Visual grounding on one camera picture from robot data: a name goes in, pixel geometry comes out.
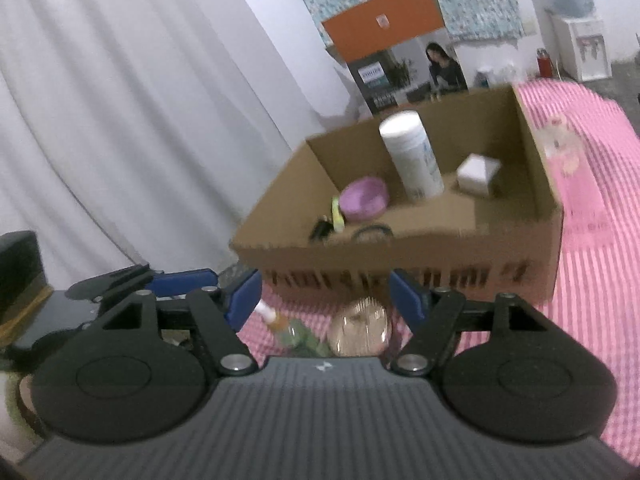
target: orange sign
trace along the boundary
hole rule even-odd
[[[439,30],[437,0],[369,0],[322,22],[345,62]]]

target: pink checkered tablecloth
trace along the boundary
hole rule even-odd
[[[536,127],[564,114],[582,137],[609,214],[613,243],[571,251],[563,244],[554,298],[539,308],[615,375],[618,402],[602,437],[626,460],[640,465],[640,142],[617,103],[583,86],[538,81],[521,86],[519,92]],[[342,307],[287,304],[267,286],[263,299],[299,317],[319,336]],[[406,341],[410,332],[394,317]],[[282,354],[256,314],[240,337],[260,362],[267,355]],[[481,338],[468,335],[464,345]]]

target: purple bowl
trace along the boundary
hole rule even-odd
[[[340,195],[340,210],[349,222],[373,220],[386,211],[389,192],[385,181],[366,176],[351,182]]]

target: blue gripper pad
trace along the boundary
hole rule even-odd
[[[218,275],[211,269],[184,270],[155,274],[153,280],[145,287],[156,295],[156,298],[180,296],[203,286],[218,284]]]
[[[389,294],[398,312],[411,332],[424,323],[431,309],[431,294],[407,272],[401,269],[391,271]]]
[[[246,320],[262,297],[262,275],[248,270],[235,283],[224,290],[225,319],[229,326],[240,332]]]

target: gray floor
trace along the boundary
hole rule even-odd
[[[613,78],[586,83],[585,86],[602,97],[613,99],[625,111],[633,124],[636,134],[640,135],[640,66],[634,62],[615,63]]]

